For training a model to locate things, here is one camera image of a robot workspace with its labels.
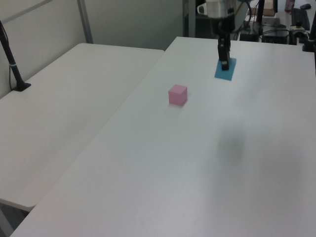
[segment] wire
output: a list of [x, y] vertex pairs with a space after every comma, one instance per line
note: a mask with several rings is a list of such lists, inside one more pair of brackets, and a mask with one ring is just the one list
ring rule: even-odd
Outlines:
[[273, 32], [278, 32], [278, 31], [287, 31], [287, 32], [289, 32], [289, 30], [286, 30], [286, 29], [284, 29], [284, 30], [269, 30], [269, 31], [264, 31], [262, 33], [262, 35], [273, 33]]
[[[1, 28], [3, 29], [6, 41], [8, 42], [9, 45], [9, 38], [8, 35], [6, 34], [5, 28], [3, 27], [3, 24], [1, 24]], [[12, 91], [12, 86], [11, 86], [11, 67], [9, 65], [9, 86], [10, 86], [10, 90]]]

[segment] black cable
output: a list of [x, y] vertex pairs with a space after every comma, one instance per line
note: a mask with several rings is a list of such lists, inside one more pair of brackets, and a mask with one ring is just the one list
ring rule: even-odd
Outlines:
[[[2, 24], [1, 24], [1, 28], [3, 29], [6, 41], [8, 42], [8, 45], [9, 45], [9, 38], [8, 38], [8, 35], [6, 34], [5, 28], [3, 27]], [[10, 86], [10, 90], [12, 91], [12, 86], [11, 86], [11, 67], [10, 67], [10, 65], [9, 65], [9, 86]]]
[[248, 22], [247, 22], [247, 25], [243, 25], [244, 28], [247, 26], [250, 26], [249, 23], [250, 23], [250, 20], [251, 20], [251, 15], [252, 15], [252, 9], [251, 9], [251, 6], [250, 6], [250, 2], [248, 0], [245, 1], [247, 6], [248, 6], [248, 9], [249, 9], [249, 19], [248, 19]]
[[264, 31], [262, 33], [262, 35], [273, 33], [273, 32], [278, 32], [278, 31], [287, 31], [287, 32], [289, 32], [289, 30], [286, 30], [286, 29], [284, 29], [284, 30], [268, 30], [268, 31]]

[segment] black device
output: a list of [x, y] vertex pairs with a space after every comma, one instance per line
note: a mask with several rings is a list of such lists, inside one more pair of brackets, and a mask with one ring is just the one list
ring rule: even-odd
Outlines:
[[9, 42], [8, 42], [4, 27], [3, 27], [1, 21], [0, 21], [0, 41], [1, 41], [2, 47], [4, 49], [4, 52], [6, 54], [6, 57], [9, 61], [10, 68], [12, 69], [12, 72], [13, 72], [15, 80], [16, 80], [16, 87], [13, 88], [12, 90], [23, 91], [26, 88], [30, 87], [31, 84], [25, 83], [21, 78], [18, 66], [16, 65], [16, 62], [14, 60], [14, 57], [13, 57], [13, 54], [11, 52]]
[[307, 11], [298, 9], [298, 8], [292, 8], [292, 26], [296, 26], [296, 23], [299, 21], [302, 23], [302, 27], [309, 31], [310, 30], [310, 21], [307, 16]]
[[263, 27], [262, 42], [263, 43], [279, 43], [287, 44], [288, 32], [284, 28]]
[[240, 41], [258, 42], [259, 35], [262, 34], [261, 28], [257, 22], [250, 22], [249, 26], [240, 31]]
[[300, 9], [302, 9], [302, 10], [308, 10], [311, 8], [312, 8], [312, 6], [309, 3], [300, 6]]

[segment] white table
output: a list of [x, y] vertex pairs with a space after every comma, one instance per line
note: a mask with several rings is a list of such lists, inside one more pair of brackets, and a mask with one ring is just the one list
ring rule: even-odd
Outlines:
[[217, 41], [177, 38], [12, 236], [316, 236], [314, 54], [231, 56], [215, 79]]
[[0, 202], [30, 211], [162, 50], [79, 44], [0, 100]]

